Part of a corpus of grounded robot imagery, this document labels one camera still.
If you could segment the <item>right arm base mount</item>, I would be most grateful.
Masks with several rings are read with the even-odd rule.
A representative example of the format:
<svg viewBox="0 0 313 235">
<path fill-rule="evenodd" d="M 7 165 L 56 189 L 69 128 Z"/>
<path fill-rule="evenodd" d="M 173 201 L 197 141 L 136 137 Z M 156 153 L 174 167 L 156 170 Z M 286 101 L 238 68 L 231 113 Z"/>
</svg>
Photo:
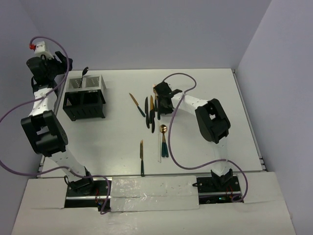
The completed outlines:
<svg viewBox="0 0 313 235">
<path fill-rule="evenodd" d="M 197 177 L 192 186 L 198 190 L 201 205 L 233 203 L 242 199 L 238 177 L 230 173 L 218 177 L 211 172 L 211 176 Z"/>
</svg>

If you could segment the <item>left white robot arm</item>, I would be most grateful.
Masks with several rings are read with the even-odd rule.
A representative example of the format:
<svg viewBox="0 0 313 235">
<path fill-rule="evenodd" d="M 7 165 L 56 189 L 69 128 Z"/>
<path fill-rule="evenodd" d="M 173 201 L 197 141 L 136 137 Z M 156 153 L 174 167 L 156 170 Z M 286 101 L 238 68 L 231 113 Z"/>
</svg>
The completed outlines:
<svg viewBox="0 0 313 235">
<path fill-rule="evenodd" d="M 67 149 L 66 132 L 54 113 L 59 96 L 55 78 L 72 69 L 72 59 L 59 51 L 55 55 L 41 52 L 26 64 L 33 74 L 31 86 L 36 99 L 31 113 L 21 120 L 30 145 L 35 153 L 50 158 L 62 168 L 68 187 L 76 193 L 90 195 L 95 191 L 96 183 Z"/>
</svg>

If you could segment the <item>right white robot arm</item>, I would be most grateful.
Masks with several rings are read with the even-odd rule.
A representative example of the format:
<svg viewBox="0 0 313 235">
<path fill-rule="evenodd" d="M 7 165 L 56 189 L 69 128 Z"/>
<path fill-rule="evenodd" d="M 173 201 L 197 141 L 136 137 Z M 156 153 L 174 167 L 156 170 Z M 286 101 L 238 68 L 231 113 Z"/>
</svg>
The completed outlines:
<svg viewBox="0 0 313 235">
<path fill-rule="evenodd" d="M 160 114 L 170 114 L 174 108 L 184 110 L 197 119 L 201 136 L 214 151 L 214 163 L 211 169 L 212 185 L 217 191 L 224 191 L 230 184 L 233 171 L 227 161 L 227 139 L 230 121 L 217 99 L 203 100 L 184 95 L 181 90 L 171 90 L 166 82 L 154 87 L 158 96 Z"/>
</svg>

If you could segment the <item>black spoon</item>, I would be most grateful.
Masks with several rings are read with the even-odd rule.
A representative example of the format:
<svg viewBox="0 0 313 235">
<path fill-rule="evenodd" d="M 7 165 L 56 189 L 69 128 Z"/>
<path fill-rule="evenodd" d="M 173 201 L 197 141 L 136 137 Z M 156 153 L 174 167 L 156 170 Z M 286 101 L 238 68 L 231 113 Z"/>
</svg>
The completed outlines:
<svg viewBox="0 0 313 235">
<path fill-rule="evenodd" d="M 79 84 L 79 88 L 82 87 L 84 75 L 86 75 L 88 71 L 89 71 L 89 67 L 85 67 L 85 68 L 83 69 L 83 71 L 82 71 L 82 76 L 81 76 L 81 80 L 80 80 L 80 84 Z"/>
</svg>

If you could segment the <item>gold fork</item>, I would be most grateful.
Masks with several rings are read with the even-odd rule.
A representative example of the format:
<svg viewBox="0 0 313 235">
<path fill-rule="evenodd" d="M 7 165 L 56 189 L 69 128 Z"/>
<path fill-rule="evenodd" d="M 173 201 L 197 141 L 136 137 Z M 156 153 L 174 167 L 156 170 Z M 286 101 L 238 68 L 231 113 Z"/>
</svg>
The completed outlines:
<svg viewBox="0 0 313 235">
<path fill-rule="evenodd" d="M 157 112 L 157 119 L 160 120 L 160 102 L 159 99 L 156 99 L 156 112 Z"/>
<path fill-rule="evenodd" d="M 153 92 L 154 92 L 154 96 L 155 96 L 155 100 L 154 100 L 154 111 L 157 112 L 157 92 L 155 90 L 155 84 L 153 85 Z"/>
</svg>

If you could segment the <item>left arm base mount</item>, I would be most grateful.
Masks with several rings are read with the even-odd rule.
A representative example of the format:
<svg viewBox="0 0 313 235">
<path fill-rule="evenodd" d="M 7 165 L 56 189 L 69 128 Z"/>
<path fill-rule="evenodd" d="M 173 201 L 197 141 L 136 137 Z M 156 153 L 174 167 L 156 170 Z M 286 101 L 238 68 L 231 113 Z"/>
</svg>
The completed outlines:
<svg viewBox="0 0 313 235">
<path fill-rule="evenodd" d="M 67 185 L 64 208 L 97 208 L 101 211 L 109 192 L 106 180 L 80 179 L 70 182 L 64 177 Z"/>
</svg>

